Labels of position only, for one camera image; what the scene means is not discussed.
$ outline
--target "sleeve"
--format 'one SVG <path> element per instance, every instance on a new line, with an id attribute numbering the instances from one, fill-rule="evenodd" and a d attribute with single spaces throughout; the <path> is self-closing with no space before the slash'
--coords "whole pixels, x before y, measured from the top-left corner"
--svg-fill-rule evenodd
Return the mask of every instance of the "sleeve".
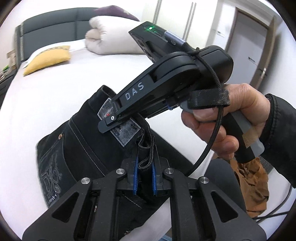
<path id="1" fill-rule="evenodd" d="M 265 95 L 271 110 L 260 141 L 262 157 L 296 187 L 296 109 L 282 98 Z"/>

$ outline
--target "white bed sheet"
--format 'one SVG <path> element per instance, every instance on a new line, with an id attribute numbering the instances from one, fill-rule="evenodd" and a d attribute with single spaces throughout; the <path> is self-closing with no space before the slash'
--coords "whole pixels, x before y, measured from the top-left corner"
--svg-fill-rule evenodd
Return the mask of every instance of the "white bed sheet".
<path id="1" fill-rule="evenodd" d="M 118 93 L 151 64 L 145 55 L 99 56 L 79 50 L 67 64 L 25 77 L 19 69 L 0 110 L 0 210 L 19 237 L 47 210 L 36 166 L 37 142 L 70 119 L 103 84 Z M 191 162 L 202 153 L 205 143 L 182 124 L 179 108 L 148 122 Z M 211 156 L 212 152 L 192 177 L 204 174 Z M 170 226 L 167 201 L 122 240 L 157 241 Z"/>

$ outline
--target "cable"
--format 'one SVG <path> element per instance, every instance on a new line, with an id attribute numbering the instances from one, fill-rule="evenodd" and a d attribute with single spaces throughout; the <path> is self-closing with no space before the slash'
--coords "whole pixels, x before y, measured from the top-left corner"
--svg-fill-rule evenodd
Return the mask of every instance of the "cable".
<path id="1" fill-rule="evenodd" d="M 205 61 L 199 55 L 199 48 L 196 48 L 196 51 L 194 51 L 194 52 L 188 52 L 188 54 L 190 54 L 192 56 L 195 56 L 207 68 L 207 70 L 211 73 L 211 75 L 214 78 L 214 82 L 215 82 L 217 88 L 222 88 L 221 83 L 220 83 L 220 80 L 219 80 L 219 77 L 217 76 L 217 74 L 214 71 L 214 69 L 212 68 L 212 66 L 210 66 L 208 64 L 208 62 Z M 218 107 L 217 120 L 216 120 L 216 124 L 215 124 L 214 130 L 212 132 L 212 135 L 210 137 L 210 140 L 209 140 L 207 146 L 205 147 L 204 151 L 202 152 L 201 156 L 199 157 L 199 159 L 195 162 L 195 164 L 192 166 L 192 168 L 189 171 L 187 171 L 187 173 L 185 174 L 185 176 L 188 177 L 189 175 L 191 175 L 200 166 L 200 164 L 204 161 L 204 159 L 206 158 L 206 156 L 209 154 L 209 152 L 210 152 L 210 150 L 211 150 L 211 148 L 212 148 L 212 146 L 214 144 L 214 141 L 216 139 L 216 136 L 217 136 L 217 134 L 219 132 L 220 126 L 222 124 L 223 109 L 224 109 L 223 106 L 219 106 Z"/>
<path id="2" fill-rule="evenodd" d="M 289 189 L 289 192 L 286 196 L 286 198 L 280 203 L 280 205 L 278 205 L 274 210 L 272 210 L 269 214 L 267 214 L 266 216 L 262 216 L 262 217 L 257 217 L 257 218 L 253 218 L 253 219 L 260 219 L 259 221 L 257 221 L 257 223 L 261 223 L 263 222 L 266 218 L 271 218 L 273 217 L 273 215 L 275 216 L 280 216 L 280 215 L 284 215 L 284 213 L 277 213 L 277 214 L 274 214 L 277 210 L 279 210 L 285 203 L 286 201 L 288 200 L 288 198 L 290 197 L 291 195 L 291 192 L 292 192 L 292 184 L 290 185 L 290 189 Z"/>

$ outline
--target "brown tape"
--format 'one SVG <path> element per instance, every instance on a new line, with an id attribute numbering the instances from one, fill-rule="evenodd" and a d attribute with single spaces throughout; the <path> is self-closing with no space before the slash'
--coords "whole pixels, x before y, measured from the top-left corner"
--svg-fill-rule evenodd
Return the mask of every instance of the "brown tape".
<path id="1" fill-rule="evenodd" d="M 251 127 L 246 133 L 242 135 L 242 138 L 244 140 L 246 148 L 248 148 L 258 139 L 258 135 L 256 130 L 253 127 Z"/>

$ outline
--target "white pillow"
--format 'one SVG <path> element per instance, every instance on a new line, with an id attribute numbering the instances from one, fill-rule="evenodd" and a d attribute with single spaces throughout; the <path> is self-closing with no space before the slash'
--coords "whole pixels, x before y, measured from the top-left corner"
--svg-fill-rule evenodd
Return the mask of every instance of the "white pillow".
<path id="1" fill-rule="evenodd" d="M 26 64 L 23 66 L 23 68 L 27 67 L 28 64 L 41 52 L 44 50 L 47 50 L 49 48 L 58 47 L 58 46 L 70 46 L 69 52 L 77 51 L 80 49 L 85 49 L 85 39 L 75 40 L 75 41 L 69 41 L 69 42 L 61 42 L 61 43 L 55 43 L 50 44 L 47 46 L 44 46 L 40 49 L 37 49 L 34 53 L 31 54 L 30 58 L 26 61 Z"/>
<path id="2" fill-rule="evenodd" d="M 89 24 L 92 29 L 85 35 L 85 45 L 89 51 L 100 55 L 144 54 L 128 33 L 141 22 L 121 17 L 96 16 L 89 20 Z"/>

